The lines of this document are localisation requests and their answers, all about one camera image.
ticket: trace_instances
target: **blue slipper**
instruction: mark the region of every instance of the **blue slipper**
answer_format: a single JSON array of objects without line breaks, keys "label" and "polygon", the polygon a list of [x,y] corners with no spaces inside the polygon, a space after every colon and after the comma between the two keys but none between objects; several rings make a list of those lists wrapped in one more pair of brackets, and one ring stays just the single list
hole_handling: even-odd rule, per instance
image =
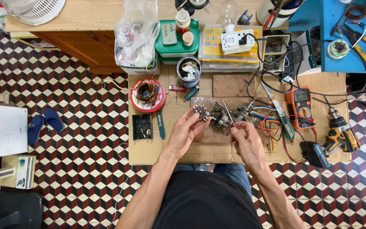
[{"label": "blue slipper", "polygon": [[46,122],[57,131],[64,130],[64,124],[60,120],[57,112],[52,108],[46,108],[43,110],[43,115],[46,118]]},{"label": "blue slipper", "polygon": [[40,114],[35,115],[28,128],[28,142],[35,144],[39,140],[39,133],[45,122],[45,118]]}]

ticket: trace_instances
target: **yellow book cover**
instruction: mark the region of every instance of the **yellow book cover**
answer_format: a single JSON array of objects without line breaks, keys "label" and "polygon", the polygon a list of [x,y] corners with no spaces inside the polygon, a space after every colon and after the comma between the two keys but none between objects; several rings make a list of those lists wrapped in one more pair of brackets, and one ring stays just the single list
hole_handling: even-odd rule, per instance
[{"label": "yellow book cover", "polygon": [[[259,37],[259,29],[255,26],[236,26],[234,31],[244,29],[253,29],[254,36]],[[229,62],[245,62],[259,63],[257,56],[258,46],[255,45],[249,52],[233,53],[223,55],[221,49],[221,34],[224,29],[220,25],[204,25],[200,28],[200,48],[198,50],[198,59],[204,61],[229,61]]]}]

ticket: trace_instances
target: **wooden cabinet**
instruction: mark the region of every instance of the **wooden cabinet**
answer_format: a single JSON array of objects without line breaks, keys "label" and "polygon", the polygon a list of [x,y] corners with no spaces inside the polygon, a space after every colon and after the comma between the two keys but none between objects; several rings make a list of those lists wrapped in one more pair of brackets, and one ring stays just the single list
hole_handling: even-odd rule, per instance
[{"label": "wooden cabinet", "polygon": [[124,73],[115,62],[114,31],[32,32],[90,66],[95,74]]}]

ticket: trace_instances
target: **person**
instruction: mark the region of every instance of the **person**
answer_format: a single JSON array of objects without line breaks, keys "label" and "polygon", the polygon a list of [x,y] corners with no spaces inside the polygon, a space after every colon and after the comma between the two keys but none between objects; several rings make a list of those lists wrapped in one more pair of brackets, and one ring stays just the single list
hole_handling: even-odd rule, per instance
[{"label": "person", "polygon": [[[123,211],[117,228],[263,228],[243,164],[216,164],[213,172],[198,171],[197,165],[176,165],[211,119],[198,118],[192,108],[177,120],[169,141]],[[237,153],[269,207],[274,227],[304,228],[266,163],[262,140],[254,126],[238,122],[231,133]]]}]

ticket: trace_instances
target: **remote control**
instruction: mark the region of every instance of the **remote control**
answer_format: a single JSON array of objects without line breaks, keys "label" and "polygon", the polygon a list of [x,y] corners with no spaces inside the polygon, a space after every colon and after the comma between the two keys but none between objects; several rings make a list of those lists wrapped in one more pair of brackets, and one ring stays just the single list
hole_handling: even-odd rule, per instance
[{"label": "remote control", "polygon": [[163,44],[176,44],[176,23],[161,24]]}]

